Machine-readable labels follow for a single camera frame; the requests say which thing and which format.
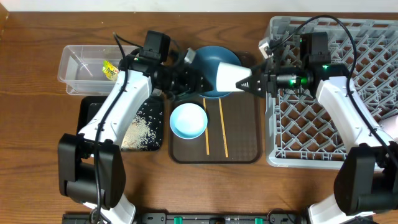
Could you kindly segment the white cup green inside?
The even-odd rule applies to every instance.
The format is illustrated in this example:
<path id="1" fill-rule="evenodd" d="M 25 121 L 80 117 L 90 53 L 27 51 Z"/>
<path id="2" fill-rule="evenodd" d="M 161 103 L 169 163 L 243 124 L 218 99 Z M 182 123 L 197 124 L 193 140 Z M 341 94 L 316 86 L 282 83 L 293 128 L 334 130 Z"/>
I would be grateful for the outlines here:
<path id="1" fill-rule="evenodd" d="M 238 92 L 236 83 L 252 75 L 250 68 L 220 62 L 216 74 L 216 91 Z"/>

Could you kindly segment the light blue bowl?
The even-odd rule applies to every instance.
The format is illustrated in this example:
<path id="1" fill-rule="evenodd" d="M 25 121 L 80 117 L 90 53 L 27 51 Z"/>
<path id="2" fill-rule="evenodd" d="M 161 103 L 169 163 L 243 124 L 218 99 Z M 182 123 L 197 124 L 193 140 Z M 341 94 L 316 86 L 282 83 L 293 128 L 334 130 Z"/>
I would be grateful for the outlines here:
<path id="1" fill-rule="evenodd" d="M 170 115 L 172 132 L 182 139 L 195 139 L 205 132 L 208 117 L 198 104 L 184 103 L 177 106 Z"/>

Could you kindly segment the rice grains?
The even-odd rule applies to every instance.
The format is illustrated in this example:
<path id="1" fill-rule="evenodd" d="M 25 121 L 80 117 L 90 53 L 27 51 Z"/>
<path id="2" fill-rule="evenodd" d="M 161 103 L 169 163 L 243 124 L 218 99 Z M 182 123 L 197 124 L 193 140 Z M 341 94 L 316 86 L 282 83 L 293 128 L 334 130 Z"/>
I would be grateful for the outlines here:
<path id="1" fill-rule="evenodd" d="M 157 151 L 163 141 L 164 107 L 144 103 L 122 141 L 122 151 Z"/>

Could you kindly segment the yellow green snack wrapper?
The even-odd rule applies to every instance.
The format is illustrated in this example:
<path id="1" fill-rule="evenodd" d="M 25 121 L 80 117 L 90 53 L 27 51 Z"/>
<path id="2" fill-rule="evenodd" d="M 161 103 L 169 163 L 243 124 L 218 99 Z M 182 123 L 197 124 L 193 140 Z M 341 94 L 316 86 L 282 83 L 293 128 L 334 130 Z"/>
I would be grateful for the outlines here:
<path id="1" fill-rule="evenodd" d="M 116 81 L 118 79 L 119 69 L 108 60 L 103 62 L 102 72 L 108 80 Z"/>

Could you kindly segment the white cup pink inside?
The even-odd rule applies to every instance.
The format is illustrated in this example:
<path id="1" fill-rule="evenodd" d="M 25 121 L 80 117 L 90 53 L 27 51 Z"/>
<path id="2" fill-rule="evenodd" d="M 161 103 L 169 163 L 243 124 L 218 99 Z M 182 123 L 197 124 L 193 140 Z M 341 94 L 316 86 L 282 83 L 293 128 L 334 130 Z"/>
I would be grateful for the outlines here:
<path id="1" fill-rule="evenodd" d="M 379 125 L 395 142 L 398 141 L 398 115 L 380 120 Z"/>

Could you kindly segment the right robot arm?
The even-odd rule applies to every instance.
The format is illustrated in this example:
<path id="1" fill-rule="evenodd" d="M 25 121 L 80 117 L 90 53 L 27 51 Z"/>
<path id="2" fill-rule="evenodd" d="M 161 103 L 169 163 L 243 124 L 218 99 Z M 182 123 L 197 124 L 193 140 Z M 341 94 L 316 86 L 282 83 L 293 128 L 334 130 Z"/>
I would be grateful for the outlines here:
<path id="1" fill-rule="evenodd" d="M 378 125 L 343 63 L 331 63 L 326 32 L 300 36 L 301 68 L 274 67 L 236 83 L 257 96 L 304 88 L 326 109 L 347 156 L 333 194 L 309 206 L 297 223 L 349 223 L 397 209 L 397 143 Z"/>

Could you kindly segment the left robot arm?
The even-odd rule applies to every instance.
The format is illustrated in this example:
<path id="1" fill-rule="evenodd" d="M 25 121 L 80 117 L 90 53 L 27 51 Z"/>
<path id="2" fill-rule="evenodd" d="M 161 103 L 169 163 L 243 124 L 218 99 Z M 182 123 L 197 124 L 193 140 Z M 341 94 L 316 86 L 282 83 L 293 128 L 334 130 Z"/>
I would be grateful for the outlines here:
<path id="1" fill-rule="evenodd" d="M 150 30 L 144 45 L 120 50 L 118 78 L 94 117 L 77 134 L 58 143 L 59 191 L 91 209 L 85 223 L 132 223 L 135 206 L 124 195 L 121 156 L 124 136 L 139 108 L 155 89 L 172 100 L 211 91 L 212 84 L 193 64 L 193 49 L 170 50 L 172 39 Z"/>

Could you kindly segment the grey plastic dishwasher rack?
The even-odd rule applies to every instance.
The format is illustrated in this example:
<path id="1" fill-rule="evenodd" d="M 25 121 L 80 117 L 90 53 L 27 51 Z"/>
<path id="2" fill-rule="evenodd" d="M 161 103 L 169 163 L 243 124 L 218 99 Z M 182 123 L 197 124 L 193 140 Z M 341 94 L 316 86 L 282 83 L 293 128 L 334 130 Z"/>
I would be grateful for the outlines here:
<path id="1" fill-rule="evenodd" d="M 300 67 L 300 35 L 326 32 L 332 63 L 354 67 L 352 80 L 376 121 L 397 115 L 397 20 L 275 16 L 265 36 L 283 40 L 275 59 Z M 309 91 L 267 96 L 266 159 L 275 167 L 340 169 L 346 151 L 329 114 Z"/>

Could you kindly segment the clear plastic waste bin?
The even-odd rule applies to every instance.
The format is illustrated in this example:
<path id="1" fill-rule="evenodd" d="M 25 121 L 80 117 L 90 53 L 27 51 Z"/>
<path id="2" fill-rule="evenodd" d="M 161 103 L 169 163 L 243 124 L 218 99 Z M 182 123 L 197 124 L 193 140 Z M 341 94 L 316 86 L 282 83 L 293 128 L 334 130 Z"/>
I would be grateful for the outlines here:
<path id="1" fill-rule="evenodd" d="M 69 95 L 108 95 L 115 84 L 103 73 L 104 61 L 117 66 L 122 54 L 117 45 L 68 45 L 58 68 L 58 80 Z"/>

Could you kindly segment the dark blue plate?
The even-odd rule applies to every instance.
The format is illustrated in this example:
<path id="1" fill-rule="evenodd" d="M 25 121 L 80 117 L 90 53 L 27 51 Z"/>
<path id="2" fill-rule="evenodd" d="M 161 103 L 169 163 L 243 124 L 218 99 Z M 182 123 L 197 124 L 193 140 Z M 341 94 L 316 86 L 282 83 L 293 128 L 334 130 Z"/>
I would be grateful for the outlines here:
<path id="1" fill-rule="evenodd" d="M 195 52 L 199 56 L 200 61 L 194 62 L 192 64 L 193 67 L 200 70 L 214 88 L 212 91 L 200 93 L 199 95 L 210 99 L 222 98 L 229 95 L 230 92 L 218 92 L 216 90 L 216 75 L 220 62 L 241 65 L 241 61 L 237 55 L 233 51 L 220 46 L 201 47 Z"/>

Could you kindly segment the black plastic tray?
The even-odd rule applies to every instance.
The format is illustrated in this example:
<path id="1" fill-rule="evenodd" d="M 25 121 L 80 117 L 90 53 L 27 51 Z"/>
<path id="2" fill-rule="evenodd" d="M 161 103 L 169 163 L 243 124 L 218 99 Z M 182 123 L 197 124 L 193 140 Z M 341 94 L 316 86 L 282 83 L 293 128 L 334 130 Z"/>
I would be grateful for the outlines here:
<path id="1" fill-rule="evenodd" d="M 78 118 L 77 130 L 80 130 L 94 117 L 94 115 L 101 108 L 104 103 L 105 96 L 87 96 L 82 99 L 80 104 L 80 113 Z M 150 96 L 144 103 L 150 105 L 162 105 L 164 107 L 164 99 L 161 96 Z"/>

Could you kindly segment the left wooden chopstick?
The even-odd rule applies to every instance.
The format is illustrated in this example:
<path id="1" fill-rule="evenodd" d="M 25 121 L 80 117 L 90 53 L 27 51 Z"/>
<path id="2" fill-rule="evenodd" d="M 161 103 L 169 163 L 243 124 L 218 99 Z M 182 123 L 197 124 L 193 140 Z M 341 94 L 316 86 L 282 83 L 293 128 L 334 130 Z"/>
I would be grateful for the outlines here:
<path id="1" fill-rule="evenodd" d="M 206 155 L 210 155 L 210 141 L 209 141 L 209 134 L 208 134 L 208 115 L 206 110 L 206 98 L 203 98 L 203 108 L 206 114 L 206 129 L 205 129 L 205 142 L 206 142 Z"/>

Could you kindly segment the wooden chopstick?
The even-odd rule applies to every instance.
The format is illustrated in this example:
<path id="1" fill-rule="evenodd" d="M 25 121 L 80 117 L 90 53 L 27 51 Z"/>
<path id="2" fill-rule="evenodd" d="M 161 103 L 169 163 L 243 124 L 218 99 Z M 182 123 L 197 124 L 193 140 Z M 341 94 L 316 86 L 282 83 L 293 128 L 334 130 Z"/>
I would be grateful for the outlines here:
<path id="1" fill-rule="evenodd" d="M 228 143 L 226 140 L 226 131 L 225 131 L 225 125 L 224 125 L 224 116 L 223 116 L 223 107 L 222 107 L 221 98 L 218 98 L 218 104 L 219 104 L 219 111 L 220 111 L 221 129 L 222 129 L 222 135 L 223 135 L 224 154 L 225 154 L 225 158 L 228 158 L 229 157 Z"/>
<path id="2" fill-rule="evenodd" d="M 209 134 L 208 134 L 208 115 L 206 110 L 206 98 L 203 98 L 203 108 L 206 114 L 206 129 L 205 129 L 205 142 L 206 142 L 206 155 L 210 155 L 210 141 L 209 141 Z"/>

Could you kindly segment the brown serving tray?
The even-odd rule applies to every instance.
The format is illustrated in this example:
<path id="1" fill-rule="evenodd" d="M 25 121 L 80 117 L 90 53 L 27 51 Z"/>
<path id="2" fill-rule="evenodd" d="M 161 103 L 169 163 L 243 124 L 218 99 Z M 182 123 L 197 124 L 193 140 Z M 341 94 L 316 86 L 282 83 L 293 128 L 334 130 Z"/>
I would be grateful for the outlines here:
<path id="1" fill-rule="evenodd" d="M 205 132 L 195 139 L 182 139 L 169 134 L 169 155 L 179 164 L 250 164 L 262 154 L 259 124 L 259 100 L 249 93 L 235 92 L 222 97 L 222 107 L 229 157 L 225 158 L 218 98 L 206 98 L 210 155 L 206 155 Z M 174 110 L 184 103 L 203 108 L 203 97 L 197 95 L 171 104 Z"/>

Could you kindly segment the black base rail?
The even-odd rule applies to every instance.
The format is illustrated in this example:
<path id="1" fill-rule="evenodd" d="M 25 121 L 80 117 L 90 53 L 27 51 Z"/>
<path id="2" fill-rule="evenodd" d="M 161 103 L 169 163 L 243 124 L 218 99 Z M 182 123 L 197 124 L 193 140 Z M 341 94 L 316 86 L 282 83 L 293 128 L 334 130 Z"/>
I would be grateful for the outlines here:
<path id="1" fill-rule="evenodd" d="M 270 215 L 187 215 L 145 213 L 132 221 L 137 224 L 288 224 L 299 223 L 294 214 L 271 213 Z"/>

